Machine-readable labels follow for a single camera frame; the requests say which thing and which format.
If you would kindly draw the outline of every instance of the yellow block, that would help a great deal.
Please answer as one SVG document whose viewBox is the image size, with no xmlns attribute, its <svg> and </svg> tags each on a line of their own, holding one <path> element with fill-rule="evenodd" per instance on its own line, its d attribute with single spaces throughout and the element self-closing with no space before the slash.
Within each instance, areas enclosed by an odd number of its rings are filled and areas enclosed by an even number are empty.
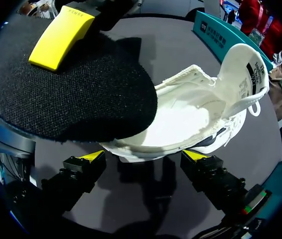
<svg viewBox="0 0 282 239">
<path fill-rule="evenodd" d="M 33 49 L 29 62 L 56 71 L 73 44 L 82 39 L 94 16 L 63 6 Z"/>
<path fill-rule="evenodd" d="M 195 162 L 201 158 L 208 158 L 208 156 L 205 156 L 203 154 L 199 154 L 199 153 L 194 153 L 192 151 L 189 150 L 183 150 L 182 152 L 186 153 L 191 159 L 193 159 Z"/>
<path fill-rule="evenodd" d="M 87 154 L 87 155 L 84 155 L 84 156 L 81 156 L 81 157 L 78 157 L 78 158 L 83 158 L 83 159 L 86 159 L 86 160 L 89 160 L 90 162 L 92 162 L 103 152 L 104 152 L 104 150 L 100 150 L 98 152 Z"/>
</svg>

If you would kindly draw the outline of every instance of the yellow tip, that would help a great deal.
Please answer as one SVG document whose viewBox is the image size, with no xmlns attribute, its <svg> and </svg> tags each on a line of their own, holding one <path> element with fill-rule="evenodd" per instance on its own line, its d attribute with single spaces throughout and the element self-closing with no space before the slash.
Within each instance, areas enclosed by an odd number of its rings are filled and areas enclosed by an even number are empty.
<svg viewBox="0 0 282 239">
<path fill-rule="evenodd" d="M 195 162 L 201 158 L 207 158 L 208 156 L 205 156 L 203 154 L 195 153 L 189 150 L 183 150 L 182 152 L 186 153 L 191 159 L 193 159 Z"/>
<path fill-rule="evenodd" d="M 103 152 L 104 152 L 103 150 L 100 150 L 98 152 L 87 154 L 87 155 L 84 155 L 84 156 L 81 156 L 81 157 L 78 157 L 78 158 L 83 158 L 83 159 L 86 159 L 86 160 L 89 160 L 90 162 L 92 162 Z"/>
</svg>

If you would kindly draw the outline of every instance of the red clothing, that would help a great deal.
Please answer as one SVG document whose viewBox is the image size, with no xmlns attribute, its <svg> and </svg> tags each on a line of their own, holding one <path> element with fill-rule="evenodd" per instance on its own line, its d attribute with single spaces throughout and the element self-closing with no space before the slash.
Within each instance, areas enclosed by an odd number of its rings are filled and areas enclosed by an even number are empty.
<svg viewBox="0 0 282 239">
<path fill-rule="evenodd" d="M 263 16 L 257 30 L 262 32 L 270 15 L 263 6 Z M 241 31 L 245 35 L 249 35 L 256 28 L 260 12 L 260 3 L 257 0 L 243 0 L 239 8 L 239 18 L 243 25 Z M 282 24 L 276 19 L 273 19 L 269 29 L 266 31 L 265 39 L 263 40 L 261 50 L 267 55 L 270 60 L 273 60 L 273 54 L 282 51 Z"/>
</svg>

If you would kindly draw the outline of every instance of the gray round table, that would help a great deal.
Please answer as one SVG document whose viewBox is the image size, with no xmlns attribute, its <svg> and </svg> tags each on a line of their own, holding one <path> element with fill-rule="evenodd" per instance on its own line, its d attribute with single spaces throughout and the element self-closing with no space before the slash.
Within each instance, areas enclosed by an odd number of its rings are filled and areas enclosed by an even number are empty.
<svg viewBox="0 0 282 239">
<path fill-rule="evenodd" d="M 193 23 L 138 17 L 122 19 L 106 34 L 127 49 L 151 76 L 155 84 L 186 67 L 199 65 L 217 76 L 220 63 L 191 31 Z M 262 184 L 282 159 L 279 126 L 269 97 L 260 101 L 261 114 L 247 113 L 242 130 L 226 147 L 213 154 L 224 161 L 228 171 L 246 179 L 246 188 Z M 64 144 L 38 140 L 35 152 L 38 185 L 50 178 L 68 157 L 89 154 L 98 144 Z M 84 194 L 65 217 L 83 226 L 114 233 L 192 238 L 220 223 L 224 214 L 197 193 L 180 169 L 180 153 L 147 163 L 122 164 L 106 154 L 107 169 L 90 194 Z"/>
</svg>

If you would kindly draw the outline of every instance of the black fabric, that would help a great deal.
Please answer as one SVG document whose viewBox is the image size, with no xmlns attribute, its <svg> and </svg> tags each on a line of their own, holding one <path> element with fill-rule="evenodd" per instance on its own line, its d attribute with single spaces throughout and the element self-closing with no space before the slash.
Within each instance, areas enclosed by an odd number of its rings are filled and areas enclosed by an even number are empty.
<svg viewBox="0 0 282 239">
<path fill-rule="evenodd" d="M 28 58 L 50 20 L 14 15 L 0 32 L 0 117 L 56 141 L 109 141 L 153 121 L 157 98 L 141 67 L 102 34 L 75 44 L 54 73 Z"/>
</svg>

